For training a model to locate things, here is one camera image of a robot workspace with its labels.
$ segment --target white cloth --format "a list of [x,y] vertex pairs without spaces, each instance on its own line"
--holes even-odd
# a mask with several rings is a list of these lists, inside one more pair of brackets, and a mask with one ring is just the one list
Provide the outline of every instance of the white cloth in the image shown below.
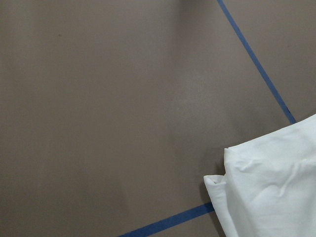
[[227,237],[316,236],[316,115],[224,152],[204,176]]

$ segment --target white fabric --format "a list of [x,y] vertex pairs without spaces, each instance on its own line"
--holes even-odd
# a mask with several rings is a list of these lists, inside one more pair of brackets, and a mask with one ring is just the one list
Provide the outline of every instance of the white fabric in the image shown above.
[[225,149],[204,176],[227,237],[316,236],[316,115]]

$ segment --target blue painter's tape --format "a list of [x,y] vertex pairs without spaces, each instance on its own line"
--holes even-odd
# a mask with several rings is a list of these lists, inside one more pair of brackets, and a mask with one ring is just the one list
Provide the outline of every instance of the blue painter's tape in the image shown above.
[[[287,116],[288,120],[291,124],[296,123],[296,120],[288,107],[286,106],[285,102],[283,101],[282,97],[280,96],[279,92],[277,91],[276,87],[270,80],[268,74],[262,67],[261,63],[259,62],[258,58],[256,57],[255,53],[252,51],[249,43],[247,42],[246,38],[243,36],[242,32],[240,31],[238,25],[236,24],[235,20],[229,13],[228,9],[226,8],[224,2],[222,0],[217,0],[222,11],[226,15],[228,21],[230,22],[232,28],[236,32],[237,36],[239,37],[241,43],[245,47],[246,51],[248,52],[250,58],[252,59],[253,63],[257,67],[259,73],[261,74],[262,78],[266,82],[267,86],[269,87],[271,93],[275,97],[276,101],[282,108],[283,112]],[[196,217],[199,217],[201,215],[204,215],[206,213],[214,211],[212,203],[206,203],[204,205],[192,208],[190,210],[181,212],[179,214],[176,214],[174,216],[168,217],[166,219],[163,219],[161,221],[152,223],[150,225],[144,226],[142,228],[139,228],[137,230],[128,232],[126,234],[123,234],[119,237],[147,237],[153,234],[156,234],[158,232],[164,231],[168,228],[171,228],[173,226],[179,225],[181,223],[184,223],[186,221],[190,221]]]
[[168,228],[171,228],[173,226],[179,225],[183,222],[190,221],[196,217],[199,217],[201,215],[204,215],[206,213],[209,213],[211,211],[214,211],[212,203],[206,203],[201,206],[197,206],[195,208],[192,208],[190,210],[181,212],[179,214],[176,214],[174,216],[168,217],[164,220],[152,223],[150,225],[144,226],[142,228],[139,228],[137,230],[134,230],[132,232],[123,234],[119,237],[147,237],[150,235],[153,235],[155,233],[158,233],[160,231],[166,230]]
[[236,24],[235,20],[229,13],[228,9],[226,8],[223,0],[217,0],[218,4],[220,5],[222,11],[226,15],[229,23],[231,24],[232,28],[235,30],[237,36],[239,37],[241,43],[245,47],[246,51],[248,52],[250,58],[252,59],[253,63],[257,67],[258,71],[260,72],[262,78],[265,80],[267,86],[269,87],[270,91],[272,92],[273,96],[275,97],[276,101],[282,108],[283,112],[287,116],[288,120],[290,121],[291,124],[296,123],[296,120],[288,107],[286,106],[285,102],[283,101],[282,97],[280,96],[279,92],[277,91],[276,87],[273,85],[272,81],[270,80],[268,74],[262,67],[261,63],[259,62],[258,58],[256,57],[255,53],[252,51],[250,45],[248,44],[246,38],[243,36],[242,32],[240,31],[238,25]]

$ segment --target gray floor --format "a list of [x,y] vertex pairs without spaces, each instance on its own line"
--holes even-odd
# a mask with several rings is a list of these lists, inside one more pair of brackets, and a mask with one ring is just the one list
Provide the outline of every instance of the gray floor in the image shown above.
[[[297,120],[314,1],[225,1]],[[223,149],[289,125],[214,0],[0,3],[6,237],[118,236],[209,202]],[[215,213],[157,237],[222,237]]]

